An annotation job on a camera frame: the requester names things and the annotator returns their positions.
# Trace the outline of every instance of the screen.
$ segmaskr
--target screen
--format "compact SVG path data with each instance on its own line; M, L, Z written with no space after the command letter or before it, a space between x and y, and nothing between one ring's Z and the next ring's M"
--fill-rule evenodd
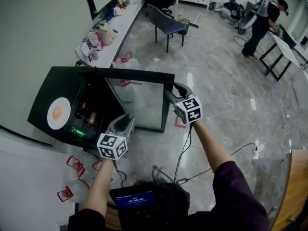
M152 191L115 198L122 209L139 208L156 203Z

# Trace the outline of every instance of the blue chair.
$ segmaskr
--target blue chair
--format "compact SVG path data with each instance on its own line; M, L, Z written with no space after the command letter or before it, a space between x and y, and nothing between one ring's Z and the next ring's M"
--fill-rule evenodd
M169 35L173 37L173 34L186 29L180 22L168 17L158 8L151 4L148 4L148 12L151 22L155 26L155 41L157 43L157 28L167 34L167 53L169 48ZM184 34L182 34L182 46L184 45Z

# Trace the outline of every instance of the black cabinet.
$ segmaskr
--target black cabinet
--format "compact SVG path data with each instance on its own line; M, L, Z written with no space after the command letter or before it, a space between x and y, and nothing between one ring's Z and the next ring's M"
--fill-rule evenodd
M169 100L164 91L172 91L173 74L89 67L52 67L30 111L28 122L62 142L96 149L96 142L109 123L123 114L136 117L136 127L164 132ZM71 106L66 124L53 130L47 113L54 100L64 97ZM89 122L90 113L96 114ZM83 131L76 137L70 128Z

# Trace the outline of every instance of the black cap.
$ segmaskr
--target black cap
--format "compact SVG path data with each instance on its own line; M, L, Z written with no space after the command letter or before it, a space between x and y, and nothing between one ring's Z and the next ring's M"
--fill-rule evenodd
M284 12L286 13L286 15L289 15L289 12L288 12L289 6L287 2L285 0L278 0L278 3L284 7Z

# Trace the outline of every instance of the drawer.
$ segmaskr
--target drawer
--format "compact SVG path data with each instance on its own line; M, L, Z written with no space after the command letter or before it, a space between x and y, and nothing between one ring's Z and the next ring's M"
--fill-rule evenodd
M198 2L201 3L201 4L204 4L204 5L210 4L210 0L199 0Z

